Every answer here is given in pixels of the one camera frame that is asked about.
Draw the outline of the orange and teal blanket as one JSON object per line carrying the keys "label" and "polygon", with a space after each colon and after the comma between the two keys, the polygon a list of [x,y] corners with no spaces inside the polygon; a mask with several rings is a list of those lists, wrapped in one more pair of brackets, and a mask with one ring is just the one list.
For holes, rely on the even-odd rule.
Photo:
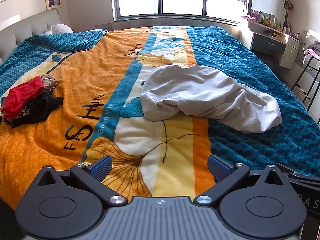
{"label": "orange and teal blanket", "polygon": [[[263,134],[179,114],[150,122],[139,96],[150,72],[200,64],[274,96],[282,122]],[[34,35],[1,64],[1,97],[43,73],[62,105],[46,121],[1,123],[1,199],[15,208],[45,165],[67,170],[105,155],[103,184],[126,198],[195,197],[214,185],[211,154],[259,170],[280,163],[319,176],[319,127],[267,65],[220,27],[148,27]]]}

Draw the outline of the items on desk top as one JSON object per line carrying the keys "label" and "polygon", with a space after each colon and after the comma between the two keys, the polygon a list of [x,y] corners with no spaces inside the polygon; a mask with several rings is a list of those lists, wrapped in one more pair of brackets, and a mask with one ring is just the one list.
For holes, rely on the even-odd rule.
{"label": "items on desk top", "polygon": [[283,35],[300,40],[300,33],[294,33],[290,25],[285,25],[280,19],[266,12],[251,10],[249,15],[241,16],[247,21],[248,28],[256,33],[264,33],[275,38],[282,38]]}

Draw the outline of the white t-shirt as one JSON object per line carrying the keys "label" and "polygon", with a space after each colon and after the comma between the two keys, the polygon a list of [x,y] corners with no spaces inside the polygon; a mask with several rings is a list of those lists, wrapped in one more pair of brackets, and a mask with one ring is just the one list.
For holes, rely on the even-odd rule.
{"label": "white t-shirt", "polygon": [[150,121],[186,116],[214,119],[242,133],[264,133],[281,124],[277,100],[207,66],[158,67],[144,82],[140,103]]}

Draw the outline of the tufted grey headboard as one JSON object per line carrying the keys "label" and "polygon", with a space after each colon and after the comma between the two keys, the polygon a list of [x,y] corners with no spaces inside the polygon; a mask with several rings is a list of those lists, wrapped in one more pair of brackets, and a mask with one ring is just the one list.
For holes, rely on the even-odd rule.
{"label": "tufted grey headboard", "polygon": [[25,39],[44,34],[51,26],[62,23],[57,10],[50,9],[25,18],[1,30],[0,57],[3,63]]}

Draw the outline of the white pillow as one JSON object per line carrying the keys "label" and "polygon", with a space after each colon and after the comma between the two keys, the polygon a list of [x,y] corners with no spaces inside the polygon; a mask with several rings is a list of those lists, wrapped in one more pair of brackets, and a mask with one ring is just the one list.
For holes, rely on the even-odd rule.
{"label": "white pillow", "polygon": [[56,24],[51,26],[51,28],[46,31],[45,35],[53,35],[53,34],[64,34],[64,33],[73,33],[72,29],[65,24]]}

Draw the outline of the white vanity desk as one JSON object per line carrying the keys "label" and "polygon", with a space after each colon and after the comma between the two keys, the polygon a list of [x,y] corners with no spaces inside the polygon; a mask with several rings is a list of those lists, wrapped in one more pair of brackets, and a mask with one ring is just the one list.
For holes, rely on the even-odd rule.
{"label": "white vanity desk", "polygon": [[265,25],[248,20],[242,25],[240,42],[255,53],[275,59],[279,66],[292,70],[300,41]]}

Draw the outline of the black garment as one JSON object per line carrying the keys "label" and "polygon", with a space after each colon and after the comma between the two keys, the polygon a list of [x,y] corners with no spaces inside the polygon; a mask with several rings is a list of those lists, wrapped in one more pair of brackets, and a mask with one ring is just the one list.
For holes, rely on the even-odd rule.
{"label": "black garment", "polygon": [[1,121],[11,128],[46,121],[50,113],[63,104],[62,97],[52,96],[53,91],[54,88],[46,89],[38,97],[30,99],[16,118],[9,120],[2,117]]}

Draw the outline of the red garment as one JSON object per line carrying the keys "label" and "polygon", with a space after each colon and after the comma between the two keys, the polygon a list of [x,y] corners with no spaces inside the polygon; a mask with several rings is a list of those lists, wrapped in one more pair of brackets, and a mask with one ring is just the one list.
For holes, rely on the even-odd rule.
{"label": "red garment", "polygon": [[12,88],[1,109],[3,116],[9,120],[16,118],[29,100],[36,98],[44,91],[45,87],[40,76]]}

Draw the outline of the black metal stool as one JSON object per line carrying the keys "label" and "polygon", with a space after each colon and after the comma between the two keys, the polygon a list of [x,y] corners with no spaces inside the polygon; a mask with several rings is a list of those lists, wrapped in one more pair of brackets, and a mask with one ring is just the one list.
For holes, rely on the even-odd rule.
{"label": "black metal stool", "polygon": [[311,46],[304,53],[303,70],[290,90],[309,112],[319,93],[319,49]]}

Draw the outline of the beige patterned garment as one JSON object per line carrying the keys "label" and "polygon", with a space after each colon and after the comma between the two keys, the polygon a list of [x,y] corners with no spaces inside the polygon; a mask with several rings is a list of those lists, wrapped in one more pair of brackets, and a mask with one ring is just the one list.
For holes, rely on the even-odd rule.
{"label": "beige patterned garment", "polygon": [[49,74],[42,74],[41,81],[45,87],[45,89],[52,89],[56,87],[57,81],[54,76]]}

